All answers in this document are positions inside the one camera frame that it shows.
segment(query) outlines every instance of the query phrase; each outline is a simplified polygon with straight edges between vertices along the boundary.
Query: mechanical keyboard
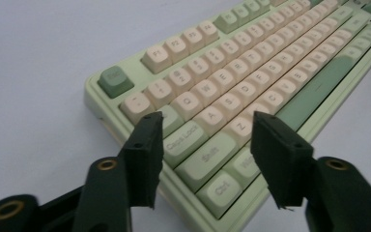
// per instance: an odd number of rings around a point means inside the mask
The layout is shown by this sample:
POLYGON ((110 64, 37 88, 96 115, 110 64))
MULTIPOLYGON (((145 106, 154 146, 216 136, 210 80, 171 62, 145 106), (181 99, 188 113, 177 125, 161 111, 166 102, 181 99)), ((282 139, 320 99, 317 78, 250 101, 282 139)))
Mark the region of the mechanical keyboard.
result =
POLYGON ((90 76, 85 102, 123 144, 164 115, 159 190, 193 231, 239 231, 269 196, 255 110, 311 141, 371 67, 371 1, 244 0, 90 76))

